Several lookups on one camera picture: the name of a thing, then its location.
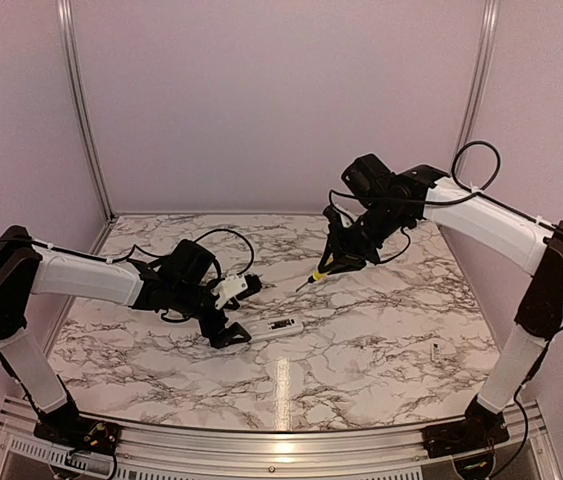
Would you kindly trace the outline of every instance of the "marble table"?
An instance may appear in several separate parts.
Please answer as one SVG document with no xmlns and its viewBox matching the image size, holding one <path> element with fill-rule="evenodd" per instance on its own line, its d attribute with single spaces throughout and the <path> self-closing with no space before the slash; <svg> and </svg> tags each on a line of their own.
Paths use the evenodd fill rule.
<svg viewBox="0 0 563 480">
<path fill-rule="evenodd" d="M 385 266 L 295 288 L 314 270 L 327 225 L 320 216 L 121 217 L 103 247 L 137 243 L 167 253 L 183 238 L 227 227 L 256 249 L 264 289 L 231 319 L 299 318 L 303 333 L 209 347 L 195 320 L 77 299 L 50 361 L 84 411 L 151 423 L 223 429 L 331 430 L 461 414 L 498 351 L 436 226 L 411 231 L 412 246 Z M 224 271 L 248 258 L 229 234 L 207 237 Z M 400 250 L 393 235 L 383 257 Z"/>
</svg>

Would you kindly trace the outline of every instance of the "black cable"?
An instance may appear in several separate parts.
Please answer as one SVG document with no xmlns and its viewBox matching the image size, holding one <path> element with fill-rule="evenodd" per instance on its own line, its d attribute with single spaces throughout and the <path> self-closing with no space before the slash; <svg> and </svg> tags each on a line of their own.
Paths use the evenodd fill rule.
<svg viewBox="0 0 563 480">
<path fill-rule="evenodd" d="M 452 205 L 459 205 L 460 203 L 472 200 L 479 195 L 479 192 L 471 193 L 462 198 L 457 198 L 456 200 L 448 200 L 447 202 L 437 202 L 435 200 L 415 200 L 413 198 L 397 198 L 397 197 L 359 197 L 357 195 L 351 195 L 349 193 L 337 192 L 336 190 L 330 190 L 330 193 L 343 198 L 351 198 L 353 200 L 367 200 L 369 202 L 378 203 L 401 203 L 404 205 L 429 205 L 433 207 L 450 207 Z"/>
<path fill-rule="evenodd" d="M 217 280 L 221 279 L 221 264 L 219 263 L 219 261 L 214 258 L 212 260 L 212 265 L 214 265 L 214 269 L 217 271 Z"/>
<path fill-rule="evenodd" d="M 410 248 L 410 245 L 412 244 L 412 239 L 410 238 L 410 235 L 408 235 L 408 233 L 405 231 L 405 227 L 401 227 L 401 235 L 405 235 L 405 237 L 408 239 L 408 243 L 405 247 L 403 247 L 403 249 L 400 252 L 395 253 L 394 255 L 392 255 L 391 257 L 386 258 L 385 260 L 381 260 L 378 265 L 385 265 L 388 262 L 391 262 L 392 260 L 395 260 L 397 258 L 399 258 L 401 255 L 403 255 L 405 253 L 405 251 Z"/>
<path fill-rule="evenodd" d="M 25 385 L 23 385 L 23 383 L 18 382 L 19 386 L 21 387 L 21 390 L 23 390 L 23 398 L 27 398 L 28 402 L 30 403 L 30 406 L 32 407 L 32 410 L 34 410 L 34 413 L 37 414 L 37 418 L 41 418 L 42 413 L 41 410 L 39 410 L 39 407 L 37 407 L 36 403 L 34 403 L 34 400 L 32 400 L 32 395 L 30 395 L 30 391 L 25 388 Z"/>
<path fill-rule="evenodd" d="M 459 149 L 459 151 L 456 153 L 454 159 L 452 160 L 452 167 L 450 168 L 450 175 L 452 176 L 452 180 L 454 180 L 454 183 L 459 185 L 463 190 L 470 191 L 470 188 L 459 181 L 458 172 L 457 172 L 457 168 L 459 167 L 459 160 L 461 159 L 461 157 L 466 151 L 478 145 L 489 148 L 492 151 L 492 153 L 494 153 L 494 157 L 496 160 L 496 166 L 494 167 L 494 172 L 492 172 L 490 178 L 488 178 L 488 180 L 483 184 L 481 190 L 487 190 L 488 187 L 492 185 L 492 183 L 494 183 L 494 181 L 497 179 L 497 177 L 499 176 L 499 172 L 501 171 L 501 154 L 499 153 L 499 150 L 497 150 L 497 148 L 494 145 L 492 145 L 490 142 L 486 142 L 485 140 L 473 140 L 472 142 L 468 142 L 464 146 L 462 146 Z"/>
<path fill-rule="evenodd" d="M 521 388 L 523 388 L 523 385 L 521 385 L 519 388 L 517 388 L 517 391 L 514 394 L 514 403 L 517 404 L 517 407 L 519 407 L 519 409 L 521 410 L 521 413 L 523 414 L 523 422 L 525 424 L 525 431 L 523 432 L 523 440 L 521 440 L 521 445 L 519 445 L 519 448 L 517 449 L 517 451 L 514 452 L 514 455 L 512 455 L 510 457 L 510 459 L 507 462 L 505 462 L 505 464 L 499 470 L 497 470 L 495 473 L 490 475 L 490 477 L 489 477 L 490 480 L 492 480 L 495 477 L 498 477 L 501 474 L 501 472 L 503 472 L 506 468 L 508 468 L 510 466 L 510 464 L 512 462 L 514 462 L 514 460 L 516 460 L 516 458 L 523 451 L 523 448 L 525 447 L 526 442 L 528 441 L 528 435 L 530 433 L 530 422 L 528 420 L 528 414 L 526 413 L 525 409 L 523 408 L 523 405 L 521 405 L 521 402 L 519 402 L 519 392 L 521 391 Z"/>
<path fill-rule="evenodd" d="M 125 262 L 127 260 L 129 260 L 130 258 L 132 258 L 132 255 L 134 254 L 134 251 L 138 250 L 140 251 L 142 254 L 148 256 L 148 257 L 152 257 L 152 258 L 165 258 L 168 255 L 157 255 L 156 253 L 152 253 L 152 252 L 148 252 L 147 250 L 141 248 L 139 245 L 137 245 L 136 243 L 134 245 L 132 245 L 132 248 L 130 249 L 130 251 L 128 253 L 126 253 L 123 257 L 119 257 L 119 258 L 115 258 L 112 260 L 112 263 L 119 263 L 119 262 Z"/>
<path fill-rule="evenodd" d="M 117 470 L 119 469 L 119 463 L 117 462 L 116 453 L 112 453 L 112 473 L 106 480 L 112 480 L 117 475 Z"/>
<path fill-rule="evenodd" d="M 85 258 L 86 260 L 94 260 L 95 262 L 107 262 L 107 259 L 103 257 L 98 257 L 96 255 L 90 255 L 89 253 L 79 252 L 77 250 L 70 250 L 69 248 L 53 246 L 52 250 L 59 253 L 65 253 L 67 255 L 72 255 L 73 257 Z"/>
<path fill-rule="evenodd" d="M 242 235 L 239 232 L 236 232 L 234 230 L 230 230 L 229 228 L 214 228 L 214 229 L 212 229 L 208 232 L 205 232 L 200 237 L 196 238 L 194 240 L 194 243 L 199 243 L 200 240 L 203 240 L 205 237 L 212 235 L 213 233 L 217 233 L 217 232 L 230 233 L 232 235 L 239 237 L 241 240 L 243 240 L 243 242 L 248 246 L 248 249 L 250 250 L 250 261 L 248 262 L 246 267 L 243 268 L 237 275 L 243 275 L 245 272 L 250 270 L 250 267 L 252 266 L 252 264 L 254 264 L 254 247 L 252 246 L 252 243 L 250 243 L 250 240 L 248 240 L 244 235 Z"/>
</svg>

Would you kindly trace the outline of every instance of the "pink wall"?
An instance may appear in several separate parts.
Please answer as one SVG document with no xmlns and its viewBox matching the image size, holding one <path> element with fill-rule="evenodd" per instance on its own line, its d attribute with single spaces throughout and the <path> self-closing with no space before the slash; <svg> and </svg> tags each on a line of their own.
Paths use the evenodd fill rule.
<svg viewBox="0 0 563 480">
<path fill-rule="evenodd" d="M 75 2 L 119 211 L 320 211 L 373 151 L 447 165 L 484 3 Z"/>
<path fill-rule="evenodd" d="M 20 223 L 40 238 L 89 248 L 103 226 L 70 100 L 54 2 L 0 1 L 0 234 Z M 59 299 L 35 301 L 42 340 Z M 14 391 L 1 372 L 0 406 Z"/>
<path fill-rule="evenodd" d="M 551 221 L 563 219 L 563 0 L 501 3 L 496 46 L 474 138 L 497 145 L 503 169 L 492 195 Z M 490 158 L 472 155 L 466 178 L 483 179 Z M 454 238 L 500 344 L 528 280 L 479 245 Z M 563 473 L 563 335 L 530 394 L 537 394 Z"/>
</svg>

